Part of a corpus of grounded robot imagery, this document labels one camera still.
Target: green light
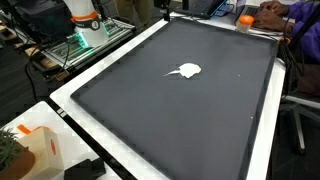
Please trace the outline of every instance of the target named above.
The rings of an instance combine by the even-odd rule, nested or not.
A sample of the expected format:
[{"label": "green light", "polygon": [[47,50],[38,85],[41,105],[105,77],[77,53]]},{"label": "green light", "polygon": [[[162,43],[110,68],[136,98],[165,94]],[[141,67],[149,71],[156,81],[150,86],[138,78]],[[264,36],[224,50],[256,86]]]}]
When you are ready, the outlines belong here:
[{"label": "green light", "polygon": [[82,33],[77,33],[75,36],[78,39],[79,44],[81,45],[82,48],[89,47],[89,44],[87,43],[86,39],[83,37]]},{"label": "green light", "polygon": [[103,29],[106,31],[106,33],[107,33],[108,36],[109,36],[109,35],[110,35],[110,32],[107,30],[106,26],[105,26],[103,23],[101,23],[101,25],[102,25]]}]

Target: purple sleeve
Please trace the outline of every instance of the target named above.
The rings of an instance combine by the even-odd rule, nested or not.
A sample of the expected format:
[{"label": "purple sleeve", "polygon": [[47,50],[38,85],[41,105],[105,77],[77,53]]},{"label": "purple sleeve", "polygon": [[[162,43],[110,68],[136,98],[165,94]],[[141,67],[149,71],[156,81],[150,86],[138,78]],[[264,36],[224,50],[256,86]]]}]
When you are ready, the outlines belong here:
[{"label": "purple sleeve", "polygon": [[[303,22],[297,22],[292,29],[291,35],[296,34],[303,26]],[[320,63],[320,22],[314,24],[300,39],[304,54]]]},{"label": "purple sleeve", "polygon": [[306,4],[297,2],[293,5],[290,5],[289,8],[290,10],[288,17],[295,19],[296,22],[299,22],[308,18],[308,16],[314,11],[315,6],[311,2]]}]

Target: white splat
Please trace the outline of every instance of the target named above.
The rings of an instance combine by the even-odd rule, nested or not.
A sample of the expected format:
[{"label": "white splat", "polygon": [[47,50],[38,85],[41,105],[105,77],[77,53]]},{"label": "white splat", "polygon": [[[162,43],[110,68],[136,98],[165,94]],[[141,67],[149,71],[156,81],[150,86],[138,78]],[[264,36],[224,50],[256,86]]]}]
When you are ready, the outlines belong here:
[{"label": "white splat", "polygon": [[197,64],[186,63],[179,67],[179,70],[172,71],[164,76],[168,76],[170,74],[178,74],[180,73],[182,76],[186,78],[191,78],[193,75],[201,72],[201,68]]}]

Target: orange object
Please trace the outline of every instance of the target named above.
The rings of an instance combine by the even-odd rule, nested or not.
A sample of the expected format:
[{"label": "orange object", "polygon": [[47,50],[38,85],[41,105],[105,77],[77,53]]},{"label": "orange object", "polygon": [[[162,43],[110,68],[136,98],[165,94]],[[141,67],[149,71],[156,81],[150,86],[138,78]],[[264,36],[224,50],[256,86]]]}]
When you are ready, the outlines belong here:
[{"label": "orange object", "polygon": [[30,131],[28,128],[26,128],[24,125],[20,124],[18,127],[17,127],[21,132],[23,132],[24,134],[28,135],[30,134],[31,132],[39,129],[39,128],[44,128],[44,129],[48,129],[50,130],[50,128],[48,127],[45,127],[45,126],[38,126],[37,128],[35,128],[34,130]]},{"label": "orange object", "polygon": [[239,23],[242,25],[252,25],[254,22],[254,18],[248,15],[242,15],[239,17]]},{"label": "orange object", "polygon": [[29,129],[27,129],[24,125],[20,124],[18,127],[17,127],[21,132],[23,132],[24,134],[30,134],[31,131]]},{"label": "orange object", "polygon": [[98,16],[97,11],[94,11],[87,16],[72,16],[71,21],[74,22],[75,20],[82,21],[82,20],[87,20],[87,19],[95,19],[97,16]]},{"label": "orange object", "polygon": [[287,45],[290,44],[290,42],[291,42],[290,38],[284,39],[284,37],[281,37],[281,38],[279,39],[278,44],[279,44],[281,41],[286,41]]}]

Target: black tray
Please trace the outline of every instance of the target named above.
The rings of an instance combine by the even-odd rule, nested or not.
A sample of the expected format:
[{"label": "black tray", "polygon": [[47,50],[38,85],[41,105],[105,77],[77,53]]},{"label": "black tray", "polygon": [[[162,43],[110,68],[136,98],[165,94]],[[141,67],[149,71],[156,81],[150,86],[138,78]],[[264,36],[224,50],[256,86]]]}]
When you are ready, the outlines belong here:
[{"label": "black tray", "polygon": [[[245,179],[276,54],[275,41],[175,18],[71,98],[170,179]],[[184,63],[202,72],[163,76]]]}]

